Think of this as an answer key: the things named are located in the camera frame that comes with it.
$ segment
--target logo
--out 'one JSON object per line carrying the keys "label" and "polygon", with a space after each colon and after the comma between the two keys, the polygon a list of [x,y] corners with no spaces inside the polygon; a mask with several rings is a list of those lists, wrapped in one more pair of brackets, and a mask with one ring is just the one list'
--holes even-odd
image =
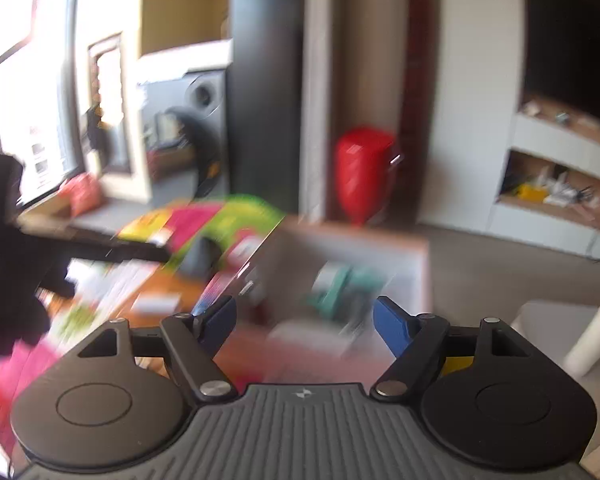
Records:
{"label": "logo", "polygon": [[307,390],[303,388],[301,392],[295,392],[294,395],[296,397],[300,397],[301,399],[305,399],[307,397],[311,397],[314,393],[311,390]]}

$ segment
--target red punching bag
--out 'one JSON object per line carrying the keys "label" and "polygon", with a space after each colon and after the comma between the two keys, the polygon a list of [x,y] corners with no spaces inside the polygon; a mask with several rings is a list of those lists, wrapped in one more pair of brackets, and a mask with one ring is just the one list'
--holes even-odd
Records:
{"label": "red punching bag", "polygon": [[336,147],[338,200],[355,225],[364,224],[386,205],[399,160],[391,134],[356,128],[340,138]]}

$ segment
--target ribbed gray surface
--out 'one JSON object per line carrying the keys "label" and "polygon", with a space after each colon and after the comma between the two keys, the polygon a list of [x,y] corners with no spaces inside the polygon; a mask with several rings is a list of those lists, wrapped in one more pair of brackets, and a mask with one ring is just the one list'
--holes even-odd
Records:
{"label": "ribbed gray surface", "polygon": [[[250,386],[202,408],[181,439],[120,480],[591,480],[575,464],[526,475],[481,470],[434,446],[409,410],[368,399],[355,384]],[[21,478],[80,478],[33,466]]]}

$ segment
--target black screen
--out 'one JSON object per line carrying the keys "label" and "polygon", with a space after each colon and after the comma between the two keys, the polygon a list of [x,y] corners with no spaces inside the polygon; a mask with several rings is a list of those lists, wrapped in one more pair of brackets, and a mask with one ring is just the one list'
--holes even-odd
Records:
{"label": "black screen", "polygon": [[600,119],[600,0],[527,0],[525,91]]}

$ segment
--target black refrigerator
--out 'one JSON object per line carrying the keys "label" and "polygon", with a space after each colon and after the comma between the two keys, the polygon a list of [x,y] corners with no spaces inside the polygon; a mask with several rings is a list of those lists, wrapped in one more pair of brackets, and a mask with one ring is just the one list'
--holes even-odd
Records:
{"label": "black refrigerator", "polygon": [[230,0],[231,193],[298,211],[304,0]]}

